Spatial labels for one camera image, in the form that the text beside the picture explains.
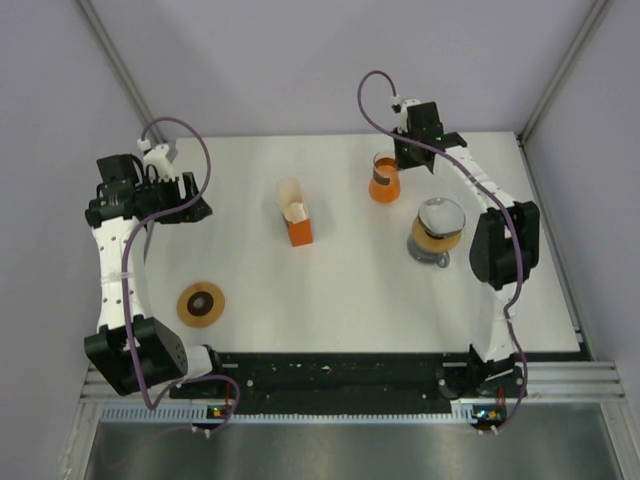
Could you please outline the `orange liquid glass flask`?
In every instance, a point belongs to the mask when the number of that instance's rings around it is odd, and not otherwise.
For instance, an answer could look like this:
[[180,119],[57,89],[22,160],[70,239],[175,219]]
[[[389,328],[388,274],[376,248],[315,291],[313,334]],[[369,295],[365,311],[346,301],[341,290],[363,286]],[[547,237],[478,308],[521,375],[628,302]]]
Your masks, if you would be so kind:
[[391,152],[374,155],[368,193],[374,201],[383,204],[392,203],[400,196],[399,167]]

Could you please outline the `grey glass server carafe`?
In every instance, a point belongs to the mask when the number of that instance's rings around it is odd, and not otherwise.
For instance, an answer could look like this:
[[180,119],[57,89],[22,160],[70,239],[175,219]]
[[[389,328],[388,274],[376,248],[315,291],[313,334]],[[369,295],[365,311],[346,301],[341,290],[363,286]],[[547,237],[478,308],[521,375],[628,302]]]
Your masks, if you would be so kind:
[[448,252],[436,253],[426,250],[420,247],[411,235],[407,238],[406,247],[409,255],[420,263],[435,264],[439,268],[447,268],[450,264],[450,255]]

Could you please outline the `orange filter box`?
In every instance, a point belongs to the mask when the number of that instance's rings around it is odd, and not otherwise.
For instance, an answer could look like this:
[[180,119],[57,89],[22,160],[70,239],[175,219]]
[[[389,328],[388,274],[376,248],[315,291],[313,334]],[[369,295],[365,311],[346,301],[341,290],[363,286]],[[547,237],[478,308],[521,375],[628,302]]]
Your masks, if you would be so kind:
[[291,245],[299,247],[311,244],[312,222],[299,179],[289,177],[279,180],[276,188],[277,204]]

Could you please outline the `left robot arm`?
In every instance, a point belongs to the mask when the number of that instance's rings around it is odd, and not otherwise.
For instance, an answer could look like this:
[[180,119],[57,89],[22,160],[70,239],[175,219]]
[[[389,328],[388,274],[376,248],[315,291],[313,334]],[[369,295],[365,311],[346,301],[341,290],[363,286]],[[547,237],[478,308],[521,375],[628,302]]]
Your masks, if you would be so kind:
[[84,350],[117,394],[191,379],[205,396],[226,387],[227,374],[208,345],[187,347],[152,314],[145,270],[147,228],[143,220],[161,211],[164,224],[195,223],[212,213],[198,198],[191,172],[175,175],[168,147],[161,144],[97,162],[102,178],[85,218],[97,245],[101,271],[101,311]]

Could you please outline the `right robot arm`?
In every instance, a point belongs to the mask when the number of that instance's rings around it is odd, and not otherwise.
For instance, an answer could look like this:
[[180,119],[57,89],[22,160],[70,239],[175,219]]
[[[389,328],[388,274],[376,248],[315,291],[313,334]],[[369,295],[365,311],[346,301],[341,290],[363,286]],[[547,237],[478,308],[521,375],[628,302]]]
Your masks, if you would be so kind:
[[504,380],[494,362],[518,350],[512,309],[539,262],[539,208],[514,199],[491,179],[467,141],[444,131],[434,102],[394,96],[392,110],[398,116],[391,134],[398,169],[426,167],[453,191],[467,217],[476,219],[468,258],[482,287],[471,345],[481,361],[469,367],[466,380],[474,393],[490,395]]

